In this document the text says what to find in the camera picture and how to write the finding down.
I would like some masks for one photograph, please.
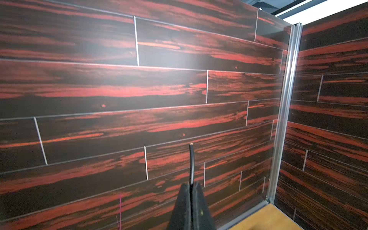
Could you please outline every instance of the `panel seam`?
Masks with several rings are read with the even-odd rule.
[[[303,162],[302,171],[304,171],[304,169],[305,169],[305,163],[307,162],[307,156],[308,156],[308,150],[305,150],[305,156],[304,156],[304,162]]]
[[[206,162],[203,169],[203,187],[206,187]]]
[[[245,126],[247,126],[248,125],[248,111],[249,111],[249,100],[248,100],[248,104],[247,104],[247,118],[246,118],[246,120],[245,120]]]
[[[45,154],[45,150],[43,148],[43,143],[42,143],[42,139],[41,139],[41,134],[40,134],[40,130],[38,128],[38,123],[37,123],[37,119],[35,117],[33,117],[33,120],[35,121],[35,126],[36,126],[36,130],[37,130],[37,135],[38,135],[38,139],[40,141],[40,145],[41,145],[41,150],[42,150],[42,154],[43,154],[43,159],[45,160],[45,164],[48,165],[47,163],[47,159],[46,159],[46,154]]]
[[[146,163],[146,178],[148,180],[148,170],[147,170],[147,153],[146,153],[146,146],[144,146],[144,160]]]
[[[139,66],[137,22],[135,20],[135,16],[133,16],[133,18],[134,18],[134,32],[135,32],[135,49],[136,49],[136,52],[137,52],[137,64]]]
[[[266,176],[263,178],[262,193],[265,193],[265,183],[266,183]]]
[[[270,141],[272,141],[272,133],[273,133],[273,122],[274,122],[275,120],[272,120],[272,127],[271,127],[271,135],[270,135]]]
[[[297,209],[294,208],[294,214],[293,214],[293,220],[295,221],[295,213],[297,212]]]
[[[207,85],[206,85],[206,104],[208,104],[208,70],[207,70]]]
[[[281,75],[282,58],[284,58],[284,50],[282,50],[282,53],[281,53],[281,63],[280,63],[280,71],[279,71],[279,75]]]
[[[240,181],[239,181],[239,191],[240,191],[240,186],[241,186],[241,178],[243,176],[243,171],[240,171]]]
[[[321,93],[322,82],[323,82],[323,74],[321,76],[321,82],[319,83],[318,95],[317,95],[317,102],[319,101],[319,94]]]
[[[257,8],[257,18],[255,20],[254,42],[255,42],[255,38],[257,36],[258,12],[259,12],[259,8]]]

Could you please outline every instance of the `wood grain wall panel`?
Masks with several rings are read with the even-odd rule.
[[[281,66],[280,66],[280,74],[284,76],[286,70],[286,60],[287,60],[288,52],[287,50],[282,51],[282,58],[281,58]]]
[[[45,165],[33,119],[0,121],[0,172]]]
[[[368,202],[364,202],[285,162],[281,162],[279,178],[340,215],[345,221],[357,229],[366,230]]]
[[[289,121],[368,138],[368,107],[292,100]]]
[[[203,194],[207,206],[211,206],[228,196],[239,191],[240,173],[206,186],[203,188]]]
[[[295,223],[297,223],[304,230],[317,230],[318,224],[314,223],[311,219],[303,215],[303,213],[298,210],[295,212]]]
[[[223,226],[265,200],[265,194],[262,194],[262,188],[263,179],[211,205],[209,211],[215,221],[216,227]]]
[[[7,219],[144,180],[144,150],[139,148],[1,174],[0,203]]]
[[[288,217],[293,219],[294,216],[294,207],[290,206],[289,204],[283,202],[278,196],[275,197],[275,202],[273,203],[279,210],[281,210],[284,214]]]
[[[139,215],[133,216],[129,219],[116,222],[108,226],[106,229],[117,229],[121,226],[123,230],[135,230],[135,229],[167,229],[170,223],[171,214],[174,210],[176,201],[170,201],[159,207],[140,213]]]
[[[245,126],[247,103],[40,118],[50,162],[112,153]]]
[[[287,50],[291,24],[263,10],[258,11],[255,41]]]
[[[206,103],[206,71],[0,61],[1,118]]]
[[[194,180],[203,183],[203,165],[195,167]],[[189,169],[153,180],[115,189],[97,196],[45,209],[0,223],[3,229],[80,229],[95,230],[151,210],[177,198],[182,183],[188,182]]]
[[[254,41],[257,8],[241,1],[60,1]]]
[[[230,130],[182,141],[146,147],[148,178],[190,166],[189,143],[194,143],[195,164],[203,164],[268,141],[271,123]]]
[[[284,150],[282,151],[282,160],[298,169],[303,169],[305,152],[306,149],[285,142]]]
[[[368,38],[299,52],[297,74],[367,72]]]
[[[136,23],[141,65],[279,74],[282,50],[180,26]]]
[[[1,2],[2,58],[137,65],[133,18],[40,0]]]
[[[249,101],[247,124],[277,119],[279,106],[280,98]]]
[[[368,73],[324,75],[319,101],[368,105]]]
[[[300,51],[368,37],[368,3],[338,12],[303,27]]]
[[[208,103],[279,98],[283,76],[208,71]]]
[[[297,75],[294,79],[293,100],[317,101],[319,86],[321,84],[322,75],[303,76]]]
[[[313,223],[317,229],[358,229],[350,225],[346,220],[341,218],[341,216],[337,215],[330,209],[327,209],[325,206],[280,179],[277,183],[276,196],[289,206],[296,207],[298,213],[302,213],[310,219],[310,223]]]
[[[368,140],[288,122],[285,141],[354,167],[368,169]]]
[[[208,205],[216,203],[232,193],[238,192],[239,179],[240,174],[228,180],[221,181],[216,185],[204,188],[203,192],[206,203]],[[166,229],[170,222],[174,205],[175,200],[123,220],[121,222],[121,229]],[[116,229],[117,226],[118,224],[115,223],[115,225],[112,224],[106,229]]]
[[[368,202],[368,171],[309,151],[305,171]]]
[[[250,169],[246,169],[242,171],[240,189],[248,187],[249,185],[255,183],[256,181],[259,181],[262,179],[265,180],[265,183],[266,183],[266,180],[268,182],[268,175],[270,174],[271,163],[272,163],[272,158],[269,158],[255,165],[254,167]]]
[[[272,153],[273,143],[269,141],[248,150],[206,162],[206,185],[213,184],[228,176],[238,174],[240,171],[252,168],[272,157]],[[268,174],[267,171],[269,169],[270,166],[266,163],[266,165],[263,164],[263,167],[256,167],[251,172],[257,176],[262,173]]]

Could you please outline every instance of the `black wire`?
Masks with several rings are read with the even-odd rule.
[[[194,184],[194,149],[193,149],[193,143],[189,144],[189,152],[190,152],[190,177],[189,177],[189,182],[190,182],[190,185],[193,186],[193,184]]]

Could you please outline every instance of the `metal corner post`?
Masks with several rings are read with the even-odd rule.
[[[267,192],[268,200],[272,204],[275,202],[277,181],[279,179],[282,150],[284,148],[287,119],[289,117],[291,93],[293,91],[302,29],[303,25],[301,23],[298,23],[292,25],[290,32],[288,57],[286,59],[286,69],[284,74],[284,82],[282,87],[278,116],[279,120],[276,127],[273,161],[270,172],[270,186],[268,187]]]

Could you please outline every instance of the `wooden floor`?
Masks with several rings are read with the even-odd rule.
[[[267,205],[231,230],[301,230],[289,217],[273,205]]]

